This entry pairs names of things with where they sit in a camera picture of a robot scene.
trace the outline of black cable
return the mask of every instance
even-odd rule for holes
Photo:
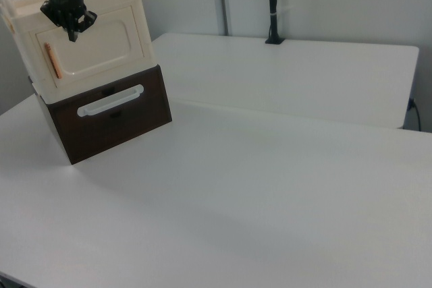
[[[418,131],[421,132],[421,122],[420,122],[420,113],[419,113],[419,109],[417,108],[417,105],[416,105],[415,102],[412,103],[412,106],[414,107],[414,109],[416,110],[416,113],[417,113]]]

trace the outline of white wall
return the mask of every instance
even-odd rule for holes
[[[152,39],[166,32],[223,34],[221,0],[143,0]],[[27,73],[0,19],[0,114],[32,94]]]
[[[278,7],[288,38],[420,47],[413,95],[432,132],[432,0],[278,0]],[[228,9],[232,35],[266,37],[269,0],[228,0]],[[414,110],[407,126],[417,127]]]

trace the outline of white tabletop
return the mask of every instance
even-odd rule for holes
[[[402,127],[418,48],[165,34],[153,42],[170,97]]]
[[[0,116],[0,273],[36,288],[430,287],[432,135],[171,100],[68,165]]]

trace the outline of cream plastic box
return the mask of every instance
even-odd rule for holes
[[[46,104],[157,65],[141,0],[84,0],[98,18],[76,42],[40,11],[44,1],[0,3],[34,89]]]

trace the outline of brown drawer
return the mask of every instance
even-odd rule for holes
[[[92,116],[77,110],[102,98],[142,85],[138,98]],[[171,112],[161,68],[134,74],[111,84],[47,105],[72,164],[169,123]]]

